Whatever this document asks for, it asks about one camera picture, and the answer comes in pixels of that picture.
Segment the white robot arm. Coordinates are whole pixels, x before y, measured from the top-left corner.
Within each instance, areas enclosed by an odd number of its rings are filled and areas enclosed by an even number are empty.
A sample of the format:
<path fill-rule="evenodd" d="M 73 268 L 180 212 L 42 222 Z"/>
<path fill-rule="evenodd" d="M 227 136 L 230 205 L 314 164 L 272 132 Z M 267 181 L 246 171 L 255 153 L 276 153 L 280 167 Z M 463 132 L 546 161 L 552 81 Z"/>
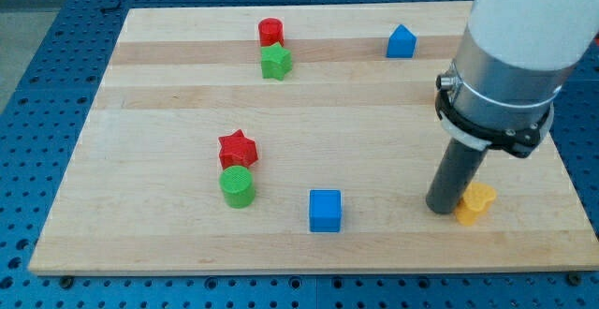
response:
<path fill-rule="evenodd" d="M 453 106 L 489 129 L 538 121 L 598 32 L 598 0 L 474 0 Z"/>

